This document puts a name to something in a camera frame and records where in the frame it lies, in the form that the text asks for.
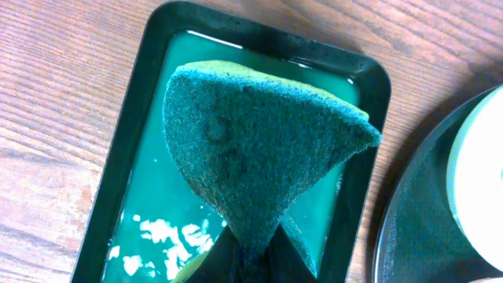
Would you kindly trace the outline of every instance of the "wood grain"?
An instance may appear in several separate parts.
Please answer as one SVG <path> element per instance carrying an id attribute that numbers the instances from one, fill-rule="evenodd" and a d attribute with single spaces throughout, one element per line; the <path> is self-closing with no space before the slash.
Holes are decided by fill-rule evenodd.
<path id="1" fill-rule="evenodd" d="M 155 1 L 0 2 L 0 281 L 68 281 Z M 199 0 L 375 57 L 392 98 L 348 281 L 435 122 L 503 83 L 498 0 Z"/>

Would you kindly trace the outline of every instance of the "sponge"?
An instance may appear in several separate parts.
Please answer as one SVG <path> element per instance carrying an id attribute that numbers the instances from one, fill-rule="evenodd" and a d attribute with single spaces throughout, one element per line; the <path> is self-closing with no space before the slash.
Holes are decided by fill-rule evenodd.
<path id="1" fill-rule="evenodd" d="M 249 259 L 264 252 L 300 194 L 380 143 L 368 118 L 324 90 L 225 61 L 178 67 L 163 105 L 179 171 Z"/>

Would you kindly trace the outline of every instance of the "rectangular tray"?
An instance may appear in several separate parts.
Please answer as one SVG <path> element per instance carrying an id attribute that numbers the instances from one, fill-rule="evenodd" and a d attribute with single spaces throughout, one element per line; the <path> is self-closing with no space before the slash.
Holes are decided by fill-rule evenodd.
<path id="1" fill-rule="evenodd" d="M 141 184 L 137 186 L 150 188 L 153 180 L 156 181 L 156 176 L 161 176 L 155 169 L 147 169 L 149 167 L 146 167 L 143 161 L 146 157 L 142 156 L 152 156 L 152 151 L 165 149 L 165 146 L 159 145 L 159 141 L 156 145 L 156 137 L 149 138 L 149 135 L 162 136 L 162 129 L 157 128 L 159 122 L 156 119 L 160 119 L 157 118 L 159 103 L 171 73 L 180 64 L 209 59 L 236 61 L 262 72 L 324 88 L 367 112 L 370 116 L 369 122 L 377 129 L 382 130 L 384 126 L 391 85 L 384 69 L 372 58 L 190 2 L 170 2 L 162 5 L 151 15 L 145 28 L 75 265 L 73 282 L 101 280 L 105 275 L 103 270 L 106 267 L 106 258 L 110 258 L 109 249 L 112 247 L 114 234 L 122 233 L 119 224 L 123 219 L 133 218 L 133 215 L 126 211 L 127 206 L 150 201 L 148 198 L 141 200 L 141 195 L 136 194 L 132 198 L 138 201 L 133 204 L 134 201 L 128 201 L 125 196 L 128 190 L 131 194 L 135 193 L 130 188 L 135 182 Z M 320 282 L 344 281 L 347 276 L 375 157 L 376 149 L 352 157 L 321 180 L 321 183 L 325 184 L 317 184 L 301 196 L 289 211 L 304 237 L 308 238 L 311 238 L 310 233 L 313 232 L 303 229 L 308 226 L 307 220 L 303 225 L 302 217 L 307 217 L 302 215 L 305 208 L 303 205 L 310 204 L 311 206 L 306 208 L 309 211 L 327 214 L 328 233 L 319 235 L 317 232 L 318 235 L 314 235 L 320 237 L 316 243 L 316 246 L 321 247 L 320 251 L 314 252 L 315 261 L 321 262 L 318 264 Z M 157 158 L 152 159 L 152 162 L 157 163 L 157 167 L 165 166 L 163 169 L 166 171 L 170 162 L 163 161 L 163 158 L 167 158 L 164 153 L 159 163 Z M 173 168 L 171 170 L 174 175 L 178 173 Z M 341 174 L 342 182 L 337 190 L 336 183 Z M 320 197 L 320 193 L 327 193 L 329 197 Z M 162 197 L 166 195 L 160 193 L 159 196 L 152 197 L 152 200 Z M 322 199 L 330 204 L 322 204 Z M 173 199 L 169 200 L 169 204 L 174 202 Z M 159 209 L 169 210 L 169 206 Z"/>

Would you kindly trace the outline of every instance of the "green dye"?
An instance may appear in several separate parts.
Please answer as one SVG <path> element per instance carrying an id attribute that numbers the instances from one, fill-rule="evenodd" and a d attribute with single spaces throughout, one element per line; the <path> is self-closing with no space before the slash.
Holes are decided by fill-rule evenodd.
<path id="1" fill-rule="evenodd" d="M 166 84 L 174 70 L 195 61 L 224 60 L 327 90 L 358 106 L 348 78 L 280 61 L 187 32 L 167 48 L 141 141 L 127 183 L 122 211 L 103 272 L 104 282 L 169 282 L 188 261 L 206 252 L 226 225 L 196 197 L 178 173 L 163 137 L 161 113 Z M 288 210 L 319 268 L 343 165 L 331 170 Z"/>

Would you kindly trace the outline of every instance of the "sponge texture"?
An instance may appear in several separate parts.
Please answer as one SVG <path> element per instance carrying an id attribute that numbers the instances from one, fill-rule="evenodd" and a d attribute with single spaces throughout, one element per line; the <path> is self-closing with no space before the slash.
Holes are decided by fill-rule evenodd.
<path id="1" fill-rule="evenodd" d="M 367 119 L 326 91 L 225 61 L 178 67 L 163 106 L 178 169 L 251 257 L 300 194 L 380 143 Z"/>

